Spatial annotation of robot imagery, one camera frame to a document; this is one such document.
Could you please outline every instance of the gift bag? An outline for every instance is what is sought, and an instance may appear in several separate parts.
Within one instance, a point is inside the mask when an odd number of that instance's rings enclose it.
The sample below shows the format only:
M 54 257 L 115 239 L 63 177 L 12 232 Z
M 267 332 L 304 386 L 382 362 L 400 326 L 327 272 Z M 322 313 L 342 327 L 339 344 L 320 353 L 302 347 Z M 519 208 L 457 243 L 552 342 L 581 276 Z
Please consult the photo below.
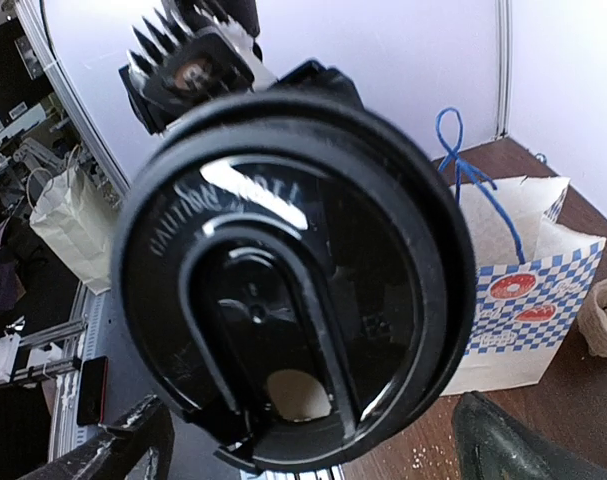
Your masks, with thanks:
M 117 213 L 90 179 L 73 165 L 47 182 L 32 205 L 30 227 L 86 287 L 98 294 L 110 288 L 116 218 Z
M 538 383 L 590 289 L 605 239 L 556 223 L 569 179 L 492 181 L 457 147 L 446 150 L 442 168 L 455 161 L 453 191 L 475 252 L 477 308 L 465 355 L 443 394 Z M 472 183 L 462 185 L 463 175 Z

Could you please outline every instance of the wooden surface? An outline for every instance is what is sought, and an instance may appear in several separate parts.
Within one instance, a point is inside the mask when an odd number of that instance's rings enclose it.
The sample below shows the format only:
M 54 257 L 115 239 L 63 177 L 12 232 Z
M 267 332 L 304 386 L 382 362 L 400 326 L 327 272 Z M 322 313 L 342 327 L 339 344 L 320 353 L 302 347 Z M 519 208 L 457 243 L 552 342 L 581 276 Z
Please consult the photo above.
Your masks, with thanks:
M 462 156 L 493 178 L 553 174 L 507 139 L 468 150 Z M 607 220 L 573 189 L 568 192 L 559 223 L 607 238 Z M 607 278 L 607 245 L 594 281 L 603 278 Z M 487 395 L 533 431 L 607 468 L 607 359 L 589 356 L 576 325 L 541 383 Z M 402 433 L 344 465 L 346 480 L 460 478 L 451 426 L 457 401 L 456 396 L 439 399 Z

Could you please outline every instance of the donut illustration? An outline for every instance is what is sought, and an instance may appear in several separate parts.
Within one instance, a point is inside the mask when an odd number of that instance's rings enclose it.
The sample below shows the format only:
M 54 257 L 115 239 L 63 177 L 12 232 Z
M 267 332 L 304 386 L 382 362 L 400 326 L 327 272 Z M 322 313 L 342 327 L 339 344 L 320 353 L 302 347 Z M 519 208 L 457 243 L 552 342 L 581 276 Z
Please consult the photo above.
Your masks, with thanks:
M 490 287 L 490 295 L 498 300 L 511 300 L 527 295 L 536 285 L 531 273 L 515 273 L 498 279 Z
M 514 320 L 524 323 L 541 323 L 552 320 L 556 313 L 554 305 L 541 305 L 519 313 Z

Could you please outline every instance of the black phone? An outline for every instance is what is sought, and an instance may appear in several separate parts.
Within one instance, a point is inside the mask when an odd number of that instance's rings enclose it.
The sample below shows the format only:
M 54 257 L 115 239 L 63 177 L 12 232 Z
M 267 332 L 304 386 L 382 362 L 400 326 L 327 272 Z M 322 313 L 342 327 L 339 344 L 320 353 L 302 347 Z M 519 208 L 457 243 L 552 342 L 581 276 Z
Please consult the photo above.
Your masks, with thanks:
M 83 364 L 76 412 L 76 423 L 80 427 L 103 422 L 107 363 L 107 357 L 97 357 Z

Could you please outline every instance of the blue ribbon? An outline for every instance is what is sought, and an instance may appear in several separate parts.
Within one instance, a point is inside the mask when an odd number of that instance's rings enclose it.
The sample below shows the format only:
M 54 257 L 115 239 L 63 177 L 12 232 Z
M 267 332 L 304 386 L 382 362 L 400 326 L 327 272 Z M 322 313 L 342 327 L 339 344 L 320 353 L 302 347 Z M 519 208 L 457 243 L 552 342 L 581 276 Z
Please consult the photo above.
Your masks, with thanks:
M 449 112 L 453 112 L 456 115 L 456 119 L 459 124 L 459 136 L 456 140 L 456 144 L 453 147 L 445 141 L 445 139 L 443 138 L 443 134 L 441 133 L 441 121 L 443 120 L 443 117 Z M 443 148 L 445 148 L 445 151 L 447 152 L 447 156 L 439 165 L 439 172 L 445 170 L 445 168 L 447 168 L 447 166 L 452 163 L 452 161 L 454 161 L 454 175 L 456 179 L 456 192 L 454 197 L 456 199 L 456 203 L 458 204 L 461 201 L 461 181 L 463 175 L 466 175 L 470 179 L 470 181 L 479 190 L 481 190 L 481 192 L 483 192 L 483 195 L 485 195 L 485 197 L 490 201 L 494 209 L 498 212 L 505 224 L 508 226 L 508 228 L 510 229 L 510 233 L 512 234 L 512 238 L 514 239 L 516 256 L 519 258 L 519 263 L 525 263 L 525 255 L 523 255 L 523 242 L 521 241 L 521 237 L 516 231 L 516 227 L 514 226 L 512 219 L 507 214 L 505 209 L 501 206 L 501 204 L 496 201 L 494 196 L 481 182 L 488 182 L 492 186 L 492 190 L 497 189 L 496 184 L 489 176 L 487 176 L 475 166 L 470 165 L 459 155 L 459 150 L 461 149 L 461 144 L 463 143 L 463 120 L 461 119 L 461 114 L 456 108 L 445 108 L 441 110 L 441 112 L 436 116 L 436 136 L 438 137 L 439 142 L 441 142 L 441 145 L 443 145 Z

